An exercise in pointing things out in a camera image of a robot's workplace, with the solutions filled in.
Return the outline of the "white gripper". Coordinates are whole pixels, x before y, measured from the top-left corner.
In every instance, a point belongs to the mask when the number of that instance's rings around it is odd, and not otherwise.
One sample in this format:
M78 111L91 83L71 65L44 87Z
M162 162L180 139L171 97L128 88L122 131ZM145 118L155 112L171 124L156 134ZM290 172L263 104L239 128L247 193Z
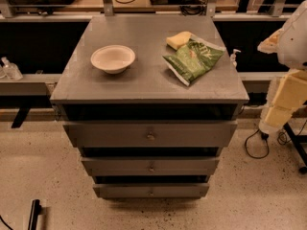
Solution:
M257 46L265 54L283 52L282 37L284 31L278 29ZM259 129L266 134L280 130L307 101L307 72L290 70L283 77L275 77L267 94L266 106L260 115Z

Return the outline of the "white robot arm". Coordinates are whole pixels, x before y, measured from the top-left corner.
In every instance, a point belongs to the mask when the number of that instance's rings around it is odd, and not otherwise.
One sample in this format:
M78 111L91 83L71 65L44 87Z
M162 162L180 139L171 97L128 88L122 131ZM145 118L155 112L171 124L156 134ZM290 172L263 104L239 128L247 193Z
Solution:
M280 130L307 101L307 1L303 1L283 26L258 45L260 52L277 53L289 71L269 86L259 129Z

